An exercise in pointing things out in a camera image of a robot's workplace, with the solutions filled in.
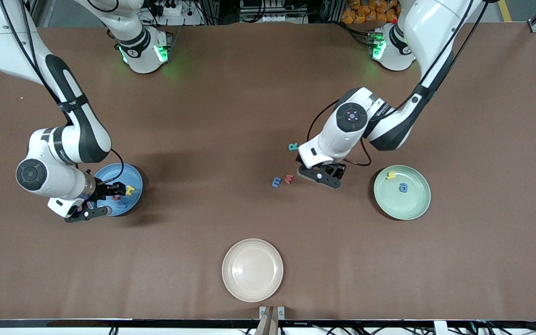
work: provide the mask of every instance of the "green plate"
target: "green plate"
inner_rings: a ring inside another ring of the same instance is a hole
[[[431,202],[431,190],[425,177],[404,165],[382,170],[374,183],[374,195],[386,214],[400,220],[419,218]]]

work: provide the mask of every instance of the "floor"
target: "floor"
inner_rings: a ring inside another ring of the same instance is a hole
[[[507,11],[502,13],[501,6]],[[38,20],[42,27],[102,27],[102,23],[73,0],[49,0],[48,6]],[[481,12],[482,5],[469,21],[474,21]],[[536,0],[502,0],[490,4],[483,15],[483,22],[527,21],[536,13]]]

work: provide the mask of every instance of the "plate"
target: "plate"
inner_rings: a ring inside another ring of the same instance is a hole
[[[419,218],[431,202],[431,190],[425,177],[404,165],[382,170],[374,182],[374,195],[386,214],[400,220]]]
[[[120,171],[121,163],[113,163],[98,170],[94,176],[102,181],[105,181],[114,178],[117,176],[117,174],[119,174]],[[121,173],[121,176],[110,183],[112,184],[117,181],[125,184],[126,188],[129,185],[136,190],[132,191],[132,195],[124,195],[118,200],[113,200],[111,197],[107,197],[104,200],[98,200],[96,202],[98,207],[109,206],[111,208],[111,214],[109,216],[125,214],[130,209],[134,208],[136,203],[138,203],[138,200],[140,200],[140,196],[142,195],[143,191],[142,175],[135,167],[129,164],[124,164],[123,173]]]
[[[257,238],[237,242],[223,260],[223,282],[227,290],[245,302],[268,299],[281,285],[283,272],[276,248]]]

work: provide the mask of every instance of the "brown tabletop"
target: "brown tabletop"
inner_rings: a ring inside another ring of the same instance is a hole
[[[406,144],[368,147],[373,165],[349,166],[338,190],[270,183],[294,174],[287,146],[304,142],[317,112],[361,86],[398,104],[416,64],[383,70],[334,25],[185,27],[172,63],[147,75],[121,62],[104,29],[42,38],[147,189],[131,215],[64,223],[14,177],[30,134],[64,118],[43,87],[0,73],[0,318],[252,318],[281,305],[289,318],[536,319],[536,34],[526,24],[480,25]],[[360,148],[350,158],[364,160]],[[376,208],[370,180],[393,164],[430,184],[419,219]],[[260,303],[238,301],[221,279],[244,238],[269,241],[285,264]]]

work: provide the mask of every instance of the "blue plate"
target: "blue plate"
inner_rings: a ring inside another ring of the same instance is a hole
[[[98,170],[94,176],[102,181],[105,181],[114,178],[117,176],[117,174],[119,174],[120,171],[121,163],[113,163]],[[104,200],[97,201],[96,205],[98,207],[109,206],[111,208],[112,212],[110,216],[125,214],[130,209],[134,208],[136,203],[138,203],[138,200],[140,200],[144,186],[140,172],[129,164],[124,164],[123,173],[121,176],[119,176],[119,178],[113,180],[111,184],[117,181],[125,184],[126,189],[128,189],[128,186],[131,186],[136,190],[132,191],[132,195],[126,194],[118,200],[113,200],[113,198],[107,197]]]

